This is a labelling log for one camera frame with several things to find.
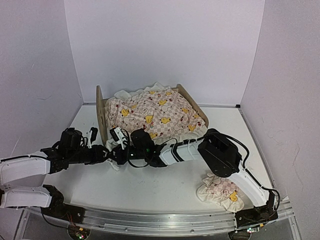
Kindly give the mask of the wooden pet bed frame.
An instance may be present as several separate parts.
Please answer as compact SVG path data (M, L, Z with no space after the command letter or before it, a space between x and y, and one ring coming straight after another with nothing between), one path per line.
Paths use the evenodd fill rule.
M195 100L190 96L187 90L181 84L177 84L176 87L174 87L172 90L181 94L189 102L192 108L204 120L204 123L205 123L204 125L208 127L209 126L208 117L202 111L200 106L195 102ZM105 104L108 100L109 100L108 98L103 97L103 93L100 85L97 85L95 105L96 105L96 115L97 115L99 133L100 133L100 137L103 145L106 145L108 140L108 127L107 127L106 110L105 110Z

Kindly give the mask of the duck print ruffled bed cover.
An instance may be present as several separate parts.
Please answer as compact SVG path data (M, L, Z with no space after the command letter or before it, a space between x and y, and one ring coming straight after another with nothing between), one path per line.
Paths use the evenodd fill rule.
M128 134L143 129L155 144L198 139L208 128L189 102L171 87L156 83L136 92L119 91L105 103L108 140L111 151L117 146L110 130L120 127Z

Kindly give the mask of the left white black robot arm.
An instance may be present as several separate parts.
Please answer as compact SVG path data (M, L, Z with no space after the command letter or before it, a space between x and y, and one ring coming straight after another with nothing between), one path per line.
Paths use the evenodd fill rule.
M73 127L65 129L53 146L42 148L40 155L29 154L0 161L0 207L39 207L44 216L80 224L85 209L65 203L64 195L53 185L13 185L13 182L37 175L52 175L67 170L70 165L94 165L107 160L109 150L93 144L98 130L93 127L88 136Z

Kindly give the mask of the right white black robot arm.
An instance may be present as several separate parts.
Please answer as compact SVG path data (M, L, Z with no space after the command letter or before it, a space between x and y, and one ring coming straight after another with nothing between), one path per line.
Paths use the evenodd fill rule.
M278 218L279 192L263 186L246 167L248 156L242 156L238 146L247 153L250 151L236 138L210 128L197 139L156 144L142 128L128 134L117 127L110 133L117 146L106 154L106 158L118 165L144 160L147 166L162 168L187 161L203 161L215 176L234 182L253 204L253 208L236 213L238 228L267 224Z

